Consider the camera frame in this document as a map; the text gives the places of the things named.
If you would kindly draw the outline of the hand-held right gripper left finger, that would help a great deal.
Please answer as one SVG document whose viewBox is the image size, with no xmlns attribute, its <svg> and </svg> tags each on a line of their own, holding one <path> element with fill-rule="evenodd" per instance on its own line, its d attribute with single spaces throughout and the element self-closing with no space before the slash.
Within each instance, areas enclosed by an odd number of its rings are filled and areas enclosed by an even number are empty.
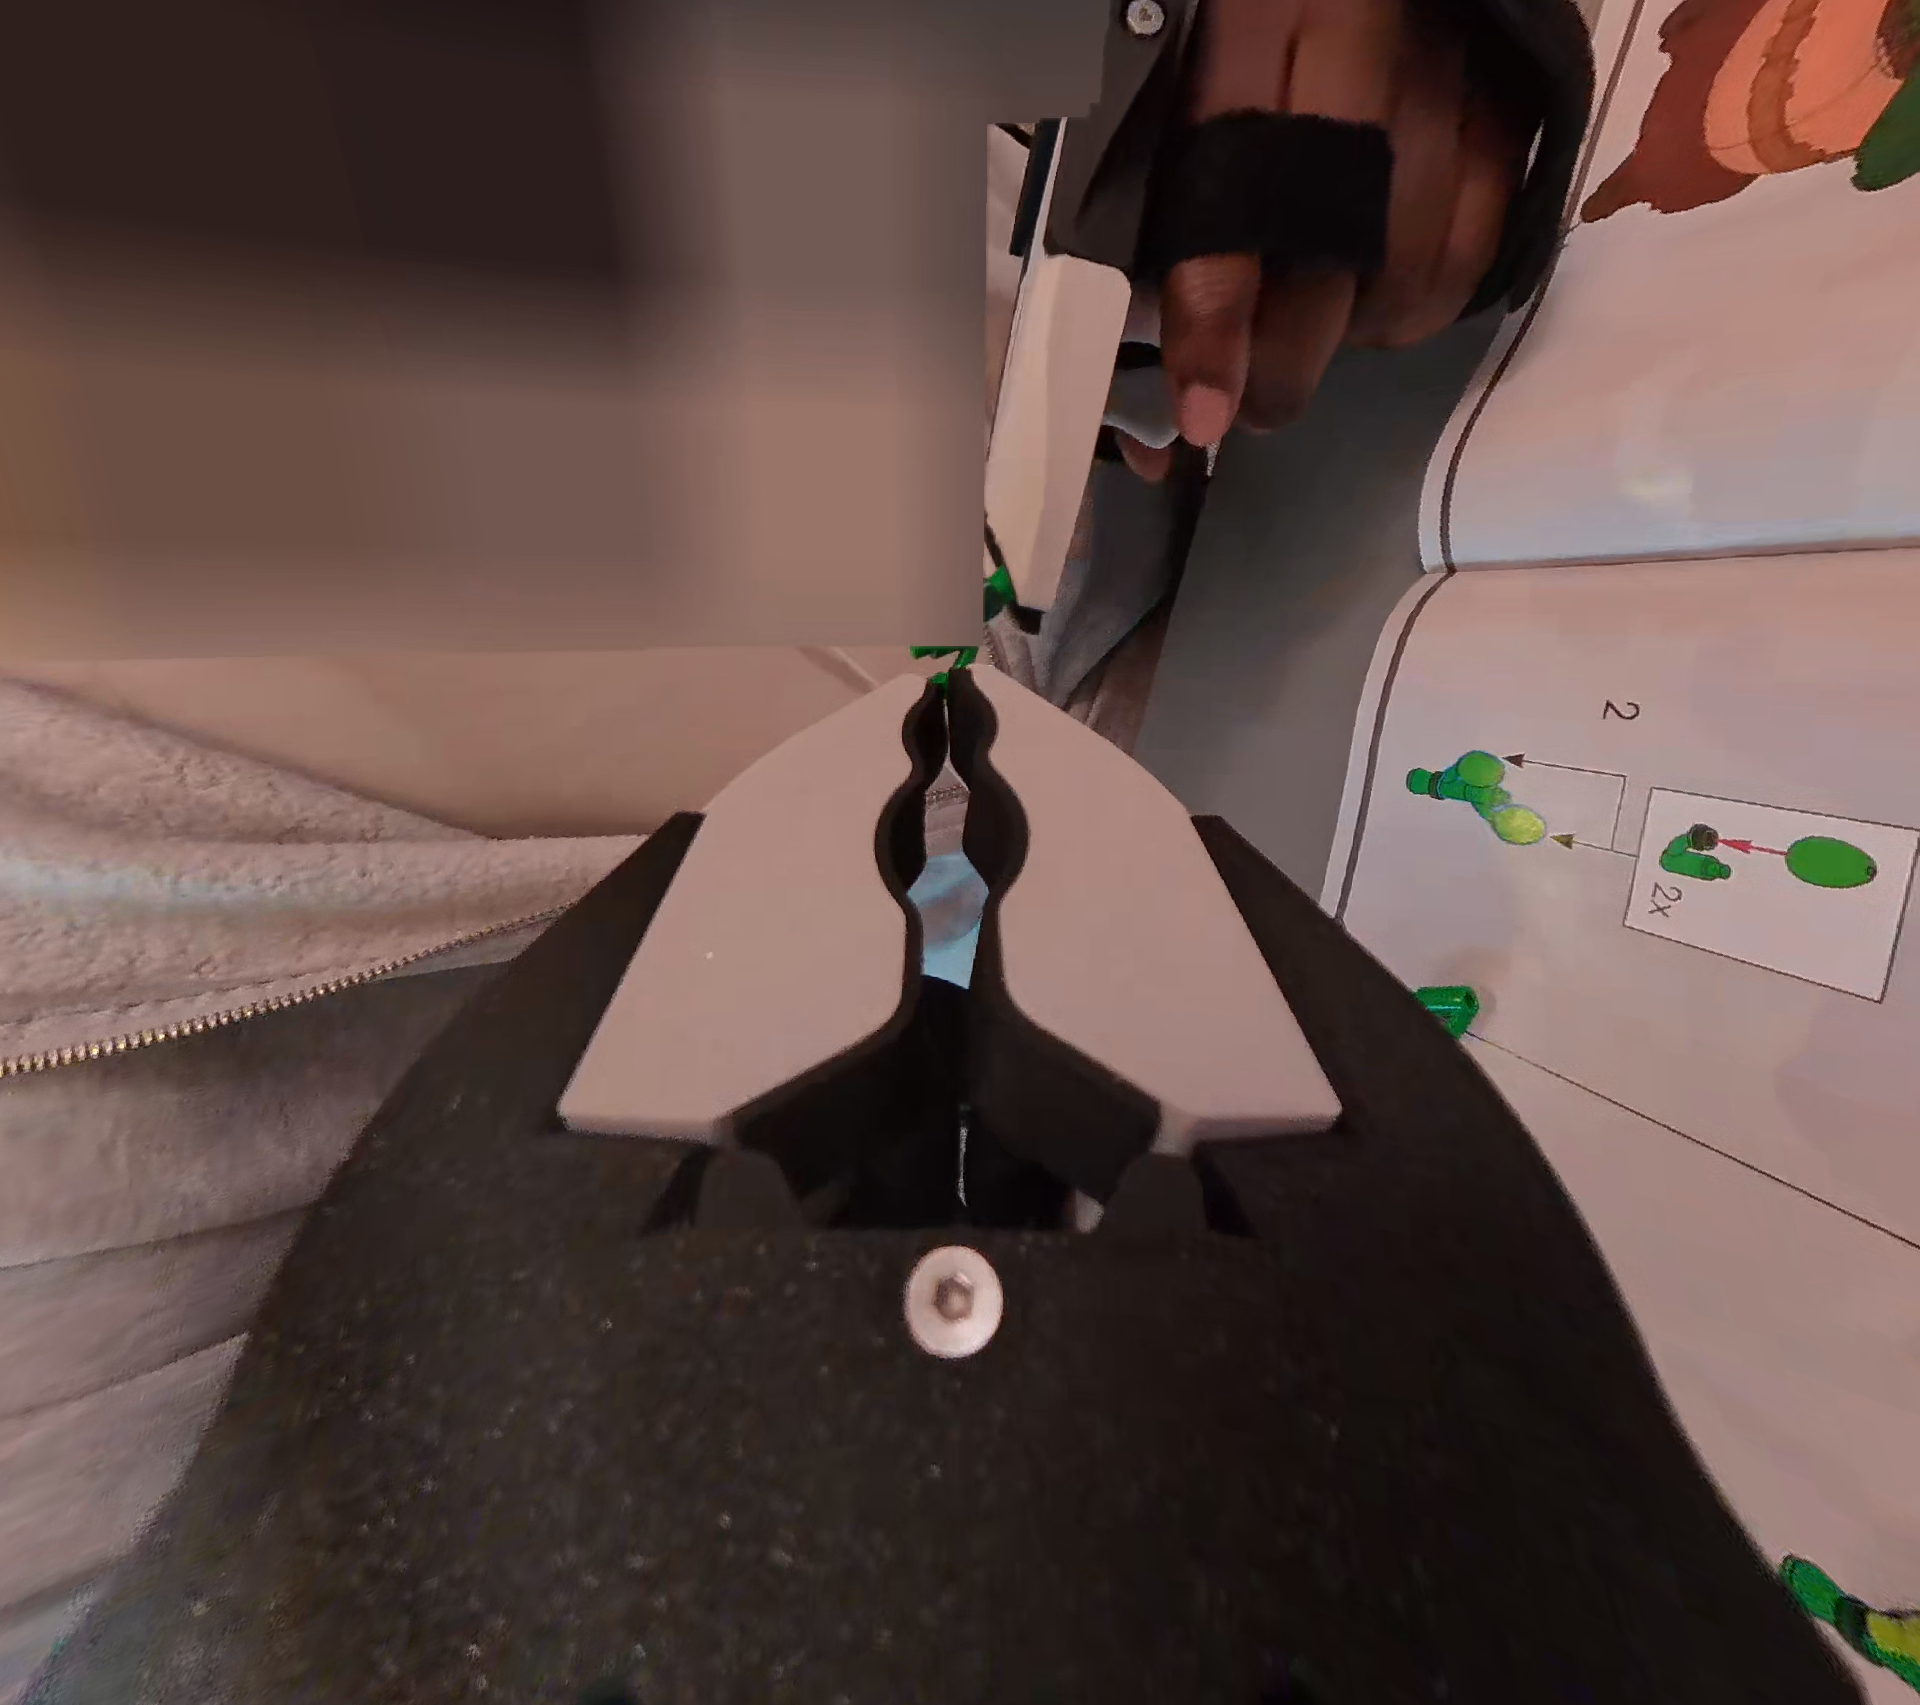
<svg viewBox="0 0 1920 1705">
<path fill-rule="evenodd" d="M 854 1068 L 917 1007 L 926 790 L 944 693 L 917 673 L 787 738 L 707 806 L 559 1095 L 574 1135 L 719 1145 Z"/>
</svg>

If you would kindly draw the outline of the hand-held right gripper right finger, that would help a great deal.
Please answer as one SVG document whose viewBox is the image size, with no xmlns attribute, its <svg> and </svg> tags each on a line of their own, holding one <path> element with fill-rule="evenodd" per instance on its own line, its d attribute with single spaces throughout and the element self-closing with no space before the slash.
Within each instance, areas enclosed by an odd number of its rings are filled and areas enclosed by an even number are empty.
<svg viewBox="0 0 1920 1705">
<path fill-rule="evenodd" d="M 1341 1100 L 1186 806 L 1000 672 L 946 679 L 985 881 L 971 1100 L 1031 1163 L 1322 1135 Z"/>
</svg>

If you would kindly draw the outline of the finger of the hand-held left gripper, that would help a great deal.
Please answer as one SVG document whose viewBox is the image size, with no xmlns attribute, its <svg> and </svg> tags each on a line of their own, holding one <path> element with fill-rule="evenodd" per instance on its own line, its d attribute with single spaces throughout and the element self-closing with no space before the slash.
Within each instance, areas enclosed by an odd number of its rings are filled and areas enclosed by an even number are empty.
<svg viewBox="0 0 1920 1705">
<path fill-rule="evenodd" d="M 1024 637 L 1056 607 L 1131 307 L 1128 275 L 1048 238 L 1064 123 L 993 134 L 993 209 L 1007 210 L 991 291 L 1005 339 L 991 381 L 982 573 L 1007 566 Z"/>
</svg>

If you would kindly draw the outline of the grey desk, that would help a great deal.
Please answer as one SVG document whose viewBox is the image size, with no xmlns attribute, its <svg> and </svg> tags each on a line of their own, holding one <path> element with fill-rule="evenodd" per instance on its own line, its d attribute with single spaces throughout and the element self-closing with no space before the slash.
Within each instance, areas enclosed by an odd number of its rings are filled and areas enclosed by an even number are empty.
<svg viewBox="0 0 1920 1705">
<path fill-rule="evenodd" d="M 1135 761 L 1312 898 L 1381 626 L 1420 573 L 1427 464 L 1496 317 L 1343 350 L 1301 418 L 1236 426 L 1172 600 Z"/>
</svg>

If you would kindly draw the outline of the person's left hand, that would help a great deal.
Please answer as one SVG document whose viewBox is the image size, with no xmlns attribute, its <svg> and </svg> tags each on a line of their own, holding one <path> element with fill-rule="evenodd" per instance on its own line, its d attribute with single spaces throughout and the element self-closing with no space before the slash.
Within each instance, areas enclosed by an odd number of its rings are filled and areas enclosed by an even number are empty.
<svg viewBox="0 0 1920 1705">
<path fill-rule="evenodd" d="M 1204 0 L 1149 224 L 1176 440 L 1297 422 L 1338 350 L 1409 350 L 1499 271 L 1543 87 L 1473 0 Z"/>
</svg>

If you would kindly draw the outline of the beige shirt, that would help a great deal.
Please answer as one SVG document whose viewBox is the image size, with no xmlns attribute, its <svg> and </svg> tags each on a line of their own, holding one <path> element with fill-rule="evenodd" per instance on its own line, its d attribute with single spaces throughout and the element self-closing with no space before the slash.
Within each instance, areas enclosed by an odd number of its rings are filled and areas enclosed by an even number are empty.
<svg viewBox="0 0 1920 1705">
<path fill-rule="evenodd" d="M 636 834 L 905 673 L 898 645 L 4 659 L 88 708 L 493 838 Z"/>
</svg>

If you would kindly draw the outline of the open instruction booklet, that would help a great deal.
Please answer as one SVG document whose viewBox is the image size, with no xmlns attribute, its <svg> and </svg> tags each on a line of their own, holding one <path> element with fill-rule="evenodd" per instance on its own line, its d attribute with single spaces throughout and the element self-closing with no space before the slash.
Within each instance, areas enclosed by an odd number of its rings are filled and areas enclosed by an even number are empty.
<svg viewBox="0 0 1920 1705">
<path fill-rule="evenodd" d="M 1844 1702 L 1917 1642 L 1917 0 L 1603 0 L 1325 905 L 1555 1163 Z"/>
</svg>

